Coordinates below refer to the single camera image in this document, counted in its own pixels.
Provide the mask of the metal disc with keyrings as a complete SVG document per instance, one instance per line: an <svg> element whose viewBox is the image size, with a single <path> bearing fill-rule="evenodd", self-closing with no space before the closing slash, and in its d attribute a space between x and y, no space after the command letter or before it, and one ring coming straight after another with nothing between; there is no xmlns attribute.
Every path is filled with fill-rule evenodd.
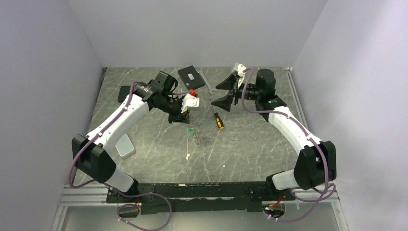
<svg viewBox="0 0 408 231"><path fill-rule="evenodd" d="M189 119L188 130L192 131L195 144L198 146L207 146L210 142L210 135L206 119L192 114L189 114Z"/></svg>

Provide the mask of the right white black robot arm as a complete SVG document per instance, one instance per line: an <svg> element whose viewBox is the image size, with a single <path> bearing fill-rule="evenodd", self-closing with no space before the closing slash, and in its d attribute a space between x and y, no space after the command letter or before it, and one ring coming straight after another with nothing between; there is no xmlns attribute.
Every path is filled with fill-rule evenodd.
<svg viewBox="0 0 408 231"><path fill-rule="evenodd" d="M274 126L297 151L297 161L291 170L266 178L266 196L276 200L287 189L309 190L320 185L320 194L326 194L336 178L336 148L331 141L322 141L313 135L292 114L287 104L276 94L275 74L270 69L259 69L254 83L246 76L250 70L233 70L216 85L216 89L227 90L227 95L211 102L213 106L230 111L238 102L246 107L246 101L255 103L254 114L261 115Z"/></svg>

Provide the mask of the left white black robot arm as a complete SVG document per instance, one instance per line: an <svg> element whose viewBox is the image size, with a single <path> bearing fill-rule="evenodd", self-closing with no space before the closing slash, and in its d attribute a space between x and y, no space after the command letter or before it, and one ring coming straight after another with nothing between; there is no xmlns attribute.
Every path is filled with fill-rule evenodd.
<svg viewBox="0 0 408 231"><path fill-rule="evenodd" d="M199 107L200 99L193 90L176 93L176 87L177 80L163 71L148 83L133 82L124 101L104 122L85 136L73 137L70 168L115 188L124 201L134 201L139 183L117 166L110 153L127 130L154 108L167 113L169 123L188 124L189 112Z"/></svg>

